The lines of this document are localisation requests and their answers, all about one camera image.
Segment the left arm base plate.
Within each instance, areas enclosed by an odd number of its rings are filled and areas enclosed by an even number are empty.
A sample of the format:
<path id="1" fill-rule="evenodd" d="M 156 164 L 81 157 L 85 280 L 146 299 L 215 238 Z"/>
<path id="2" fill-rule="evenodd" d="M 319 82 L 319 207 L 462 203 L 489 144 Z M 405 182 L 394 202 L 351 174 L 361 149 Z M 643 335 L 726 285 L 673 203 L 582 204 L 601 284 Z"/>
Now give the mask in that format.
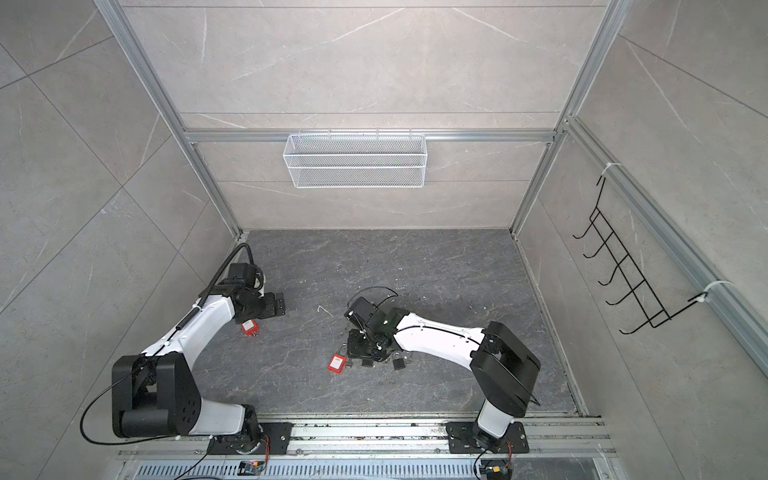
<path id="1" fill-rule="evenodd" d="M 258 431 L 216 437 L 210 445 L 211 455 L 285 455 L 291 440 L 290 422 L 262 423 Z"/>

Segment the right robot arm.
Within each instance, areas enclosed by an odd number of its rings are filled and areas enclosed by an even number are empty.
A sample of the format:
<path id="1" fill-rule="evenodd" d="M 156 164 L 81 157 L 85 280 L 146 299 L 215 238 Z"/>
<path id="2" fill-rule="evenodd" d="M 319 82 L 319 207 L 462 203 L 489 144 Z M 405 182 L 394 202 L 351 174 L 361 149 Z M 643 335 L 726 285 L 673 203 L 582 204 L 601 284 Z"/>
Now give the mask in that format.
<path id="1" fill-rule="evenodd" d="M 514 423 L 528 406 L 539 403 L 533 390 L 541 362 L 504 324 L 492 321 L 484 328 L 459 327 L 425 319 L 409 310 L 382 308 L 354 294 L 347 302 L 349 331 L 347 357 L 367 364 L 392 361 L 404 366 L 402 355 L 431 355 L 469 370 L 484 395 L 471 424 L 452 423 L 446 432 L 464 442 L 464 450 L 525 452 L 516 442 L 523 429 Z"/>

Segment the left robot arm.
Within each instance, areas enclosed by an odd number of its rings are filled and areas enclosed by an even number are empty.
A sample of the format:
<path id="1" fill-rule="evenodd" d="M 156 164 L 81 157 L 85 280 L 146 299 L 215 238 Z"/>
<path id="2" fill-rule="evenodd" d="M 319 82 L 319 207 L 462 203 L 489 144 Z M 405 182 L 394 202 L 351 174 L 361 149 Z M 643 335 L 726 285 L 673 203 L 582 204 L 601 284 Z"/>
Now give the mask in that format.
<path id="1" fill-rule="evenodd" d="M 265 289 L 252 249 L 240 243 L 225 258 L 187 314 L 159 340 L 112 367 L 112 431 L 118 444 L 208 436 L 231 452 L 249 454 L 266 443 L 255 408 L 202 397 L 193 375 L 197 358 L 219 330 L 253 327 L 284 315 L 282 294 Z"/>

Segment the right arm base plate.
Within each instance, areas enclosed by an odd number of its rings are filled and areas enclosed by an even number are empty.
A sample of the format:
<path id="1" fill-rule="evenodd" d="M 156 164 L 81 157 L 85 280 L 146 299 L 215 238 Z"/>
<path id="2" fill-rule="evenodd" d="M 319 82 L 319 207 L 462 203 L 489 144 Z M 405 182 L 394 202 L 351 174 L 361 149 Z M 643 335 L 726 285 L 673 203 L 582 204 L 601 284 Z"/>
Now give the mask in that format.
<path id="1" fill-rule="evenodd" d="M 485 432 L 475 422 L 448 422 L 446 433 L 452 454 L 480 453 L 484 449 L 497 454 L 530 452 L 527 434 L 519 422 L 509 424 L 500 438 Z"/>

